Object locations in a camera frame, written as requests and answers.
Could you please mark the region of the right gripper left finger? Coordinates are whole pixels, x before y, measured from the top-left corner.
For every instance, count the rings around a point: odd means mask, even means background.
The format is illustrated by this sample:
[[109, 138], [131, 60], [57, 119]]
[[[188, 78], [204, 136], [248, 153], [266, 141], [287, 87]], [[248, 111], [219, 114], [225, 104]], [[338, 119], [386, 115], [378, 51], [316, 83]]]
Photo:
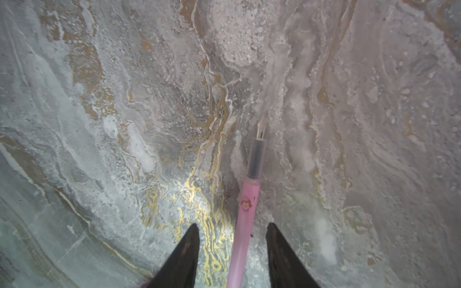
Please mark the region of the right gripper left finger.
[[199, 228], [192, 224], [145, 288], [193, 288], [200, 249]]

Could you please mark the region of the pink pen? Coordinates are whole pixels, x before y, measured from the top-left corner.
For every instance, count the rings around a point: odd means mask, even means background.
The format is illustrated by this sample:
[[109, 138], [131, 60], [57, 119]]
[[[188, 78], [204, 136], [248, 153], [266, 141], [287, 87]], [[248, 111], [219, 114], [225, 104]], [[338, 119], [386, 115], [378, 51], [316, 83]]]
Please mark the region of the pink pen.
[[249, 157], [246, 177], [241, 187], [241, 199], [234, 233], [227, 287], [240, 288], [246, 266], [249, 242], [253, 230], [256, 207], [261, 187], [261, 174], [265, 153], [267, 120], [262, 118], [257, 126]]

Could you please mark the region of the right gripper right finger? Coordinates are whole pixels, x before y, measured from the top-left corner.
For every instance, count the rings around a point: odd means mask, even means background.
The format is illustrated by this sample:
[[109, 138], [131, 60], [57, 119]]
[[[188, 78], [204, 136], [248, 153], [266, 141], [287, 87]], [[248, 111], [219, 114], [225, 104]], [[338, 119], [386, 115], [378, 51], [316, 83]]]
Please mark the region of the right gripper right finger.
[[269, 223], [265, 237], [272, 288], [320, 288], [275, 223]]

